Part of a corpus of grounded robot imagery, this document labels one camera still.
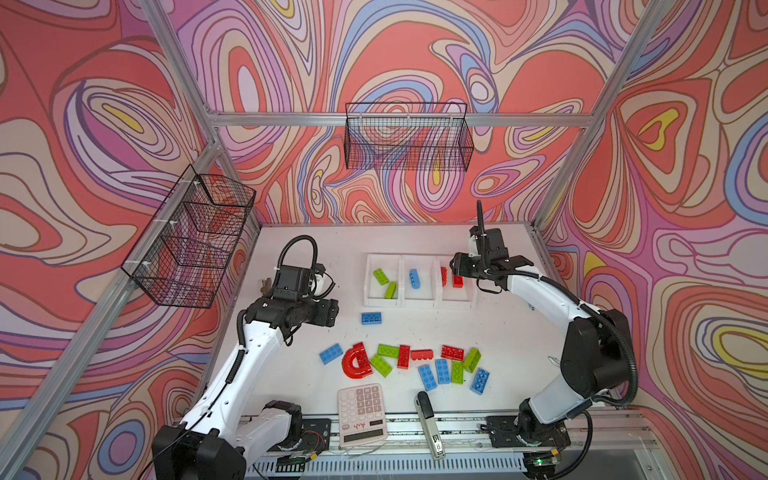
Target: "blue lego brick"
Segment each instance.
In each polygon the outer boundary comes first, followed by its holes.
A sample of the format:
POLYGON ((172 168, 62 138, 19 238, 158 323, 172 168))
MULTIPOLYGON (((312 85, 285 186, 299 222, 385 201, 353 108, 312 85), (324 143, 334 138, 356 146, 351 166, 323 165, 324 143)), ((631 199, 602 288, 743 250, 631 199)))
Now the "blue lego brick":
POLYGON ((437 382, 440 385, 451 382, 451 371, 448 369, 448 360, 435 360, 435 370, 437 370, 437 382))
POLYGON ((362 315, 363 325, 379 325, 382 322, 382 314, 380 312, 364 313, 362 315))
POLYGON ((469 389, 478 395, 482 395, 483 391, 485 390, 485 384, 488 383, 488 377, 490 375, 491 374, 485 370, 478 369, 478 372, 475 374, 475 380, 472 381, 472 386, 469 387, 469 389))
POLYGON ((434 390, 437 388, 437 383, 435 383, 435 376, 432 374, 432 369, 429 368, 429 365, 420 366, 419 375, 422 376, 422 382, 424 382, 424 390, 428 392, 429 390, 434 390))
POLYGON ((417 272, 416 269, 413 269, 408 275, 411 277, 411 286, 414 290, 418 290, 422 285, 422 283, 419 282, 419 272, 417 272))
POLYGON ((344 352, 341 350, 341 347, 337 343, 336 345, 332 346, 328 350, 325 350, 324 352, 320 352, 320 359, 323 361, 323 365, 328 365, 333 360, 339 358, 343 354, 344 352))

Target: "white table surface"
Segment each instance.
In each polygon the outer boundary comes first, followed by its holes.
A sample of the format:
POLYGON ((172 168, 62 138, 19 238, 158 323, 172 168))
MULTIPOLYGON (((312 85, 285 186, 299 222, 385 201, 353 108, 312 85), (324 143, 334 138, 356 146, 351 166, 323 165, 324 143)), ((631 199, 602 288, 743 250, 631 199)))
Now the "white table surface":
MULTIPOLYGON (((485 393, 479 396, 469 389, 475 374, 465 372, 463 386, 440 385, 429 392, 432 407, 438 412, 516 409, 522 400, 541 391, 558 374, 558 368, 547 357, 560 357, 564 338, 538 311, 531 311, 523 299, 509 292, 479 292, 476 308, 466 311, 362 305, 367 253, 453 256, 467 251, 469 228, 470 225, 263 228, 235 314, 261 296, 260 280, 273 277, 277 257, 288 240, 308 234, 317 241, 318 262, 325 265, 337 282, 330 298, 339 301, 339 315, 333 328, 302 326, 291 347, 284 346, 272 355, 243 414, 257 415, 273 399, 299 404, 305 414, 335 414, 339 389, 367 383, 382 385, 387 412, 415 411, 413 399, 423 389, 417 366, 424 362, 411 361, 410 368, 402 370, 396 368, 395 359, 386 359, 393 367, 387 378, 374 370, 372 376, 354 380, 342 371, 341 357, 326 366, 320 361, 319 353, 334 343, 346 351, 362 341, 369 357, 376 353, 380 343, 432 349, 436 358, 444 344, 463 348, 465 352, 477 347, 482 354, 479 365, 491 374, 485 393), (382 312, 382 324, 361 325, 360 313, 375 311, 382 312)), ((500 228, 510 256, 523 255, 542 269, 524 225, 500 228)), ((291 248, 284 263, 309 267, 311 255, 310 243, 301 241, 291 248)), ((232 319, 214 372, 221 368, 236 343, 232 319)), ((436 378, 434 361, 429 365, 436 378)))

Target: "green lego brick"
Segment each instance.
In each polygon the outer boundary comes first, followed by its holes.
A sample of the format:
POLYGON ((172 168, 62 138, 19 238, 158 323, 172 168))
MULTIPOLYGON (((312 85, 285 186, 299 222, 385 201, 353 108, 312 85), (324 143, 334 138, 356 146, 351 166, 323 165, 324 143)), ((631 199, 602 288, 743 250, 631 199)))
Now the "green lego brick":
POLYGON ((482 355, 480 355, 480 350, 469 350, 469 354, 467 355, 466 360, 464 360, 464 370, 470 373, 474 373, 478 363, 480 363, 480 357, 482 357, 482 355))
POLYGON ((397 359, 400 357, 400 348, 380 343, 379 356, 388 356, 390 359, 397 359))
POLYGON ((451 382, 464 384, 464 362, 453 361, 453 371, 451 372, 451 382))
POLYGON ((380 357, 378 353, 371 358, 371 366, 378 370, 384 377, 389 375, 392 371, 392 367, 380 357))
POLYGON ((395 292, 397 291, 397 282, 389 282, 389 287, 386 289, 386 295, 384 298, 395 298, 395 292))
POLYGON ((386 277, 384 272, 382 272, 382 269, 374 270, 373 276, 376 277, 376 279, 379 281, 379 285, 386 285, 389 282, 389 279, 386 277))

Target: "red lego brick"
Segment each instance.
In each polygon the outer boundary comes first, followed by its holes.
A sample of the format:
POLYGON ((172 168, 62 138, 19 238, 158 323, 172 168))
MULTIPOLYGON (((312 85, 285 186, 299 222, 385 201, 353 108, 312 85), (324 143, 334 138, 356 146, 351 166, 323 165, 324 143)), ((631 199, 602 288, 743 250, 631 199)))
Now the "red lego brick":
POLYGON ((431 360, 435 354, 431 350, 411 350, 411 360, 431 360))
POLYGON ((400 357, 397 359, 397 368, 408 369, 411 347, 407 345, 400 346, 400 357))
POLYGON ((442 346, 442 358, 449 360, 456 360, 457 362, 464 361, 464 349, 457 349, 452 346, 442 346))
POLYGON ((361 379, 362 377, 373 375, 371 362, 368 360, 366 348, 362 343, 356 343, 351 349, 346 351, 341 361, 341 368, 351 379, 361 379))

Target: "lego brick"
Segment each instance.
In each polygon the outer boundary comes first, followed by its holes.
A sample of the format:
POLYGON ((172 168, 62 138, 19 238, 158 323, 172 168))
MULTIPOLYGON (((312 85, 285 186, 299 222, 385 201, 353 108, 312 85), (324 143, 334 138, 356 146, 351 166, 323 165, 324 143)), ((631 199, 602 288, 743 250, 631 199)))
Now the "lego brick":
POLYGON ((368 360, 366 348, 361 343, 356 343, 351 349, 347 350, 341 361, 341 368, 351 379, 361 379, 362 377, 373 375, 371 362, 368 360))
POLYGON ((451 382, 458 383, 459 385, 464 384, 464 362, 453 361, 451 382))
POLYGON ((382 322, 382 314, 380 312, 364 313, 361 321, 363 325, 379 325, 382 322))
POLYGON ((344 351, 341 350, 341 347, 337 343, 329 349, 320 352, 320 359, 323 361, 323 365, 328 365, 333 360, 339 358, 341 355, 344 355, 344 351))
POLYGON ((389 286, 386 289, 384 298, 395 298, 395 292, 397 291, 397 282, 389 282, 389 286))
POLYGON ((437 383, 444 385, 451 382, 451 372, 448 370, 448 360, 435 360, 435 370, 437 370, 437 383))
POLYGON ((411 286, 414 290, 417 290, 419 287, 421 287, 422 283, 419 282, 419 272, 416 271, 416 269, 411 269, 411 271, 408 273, 408 276, 411 277, 411 286))
POLYGON ((469 353, 467 353, 467 359, 464 360, 464 370, 470 373, 474 373, 475 369, 478 366, 478 363, 480 363, 480 350, 473 348, 469 350, 469 353))
POLYGON ((411 360, 431 360, 435 354, 431 350, 411 350, 411 360))
POLYGON ((407 345, 400 346, 400 355, 397 358, 397 368, 408 369, 408 363, 411 358, 411 347, 407 345))
POLYGON ((448 360, 458 360, 459 362, 463 362, 464 349, 457 349, 452 346, 443 345, 441 357, 448 360))
POLYGON ((490 375, 491 374, 485 370, 478 369, 478 372, 475 374, 475 379, 472 381, 472 386, 469 387, 469 389, 478 395, 482 395, 482 393, 485 391, 485 384, 488 383, 488 377, 490 375))
POLYGON ((384 345, 383 343, 379 344, 379 351, 377 353, 379 356, 388 356, 390 359, 396 359, 400 357, 399 348, 396 346, 384 345))
POLYGON ((373 276, 375 276, 376 280, 379 281, 379 285, 386 285, 387 283, 389 283, 389 279, 386 277, 386 275, 384 274, 384 272, 382 272, 382 269, 380 268, 378 270, 373 271, 373 276))
POLYGON ((424 382, 424 390, 428 392, 437 388, 435 376, 432 374, 432 369, 429 368, 429 365, 420 366, 419 375, 422 377, 422 382, 424 382))
POLYGON ((392 367, 378 353, 371 358, 371 366, 381 373, 384 378, 392 372, 392 367))

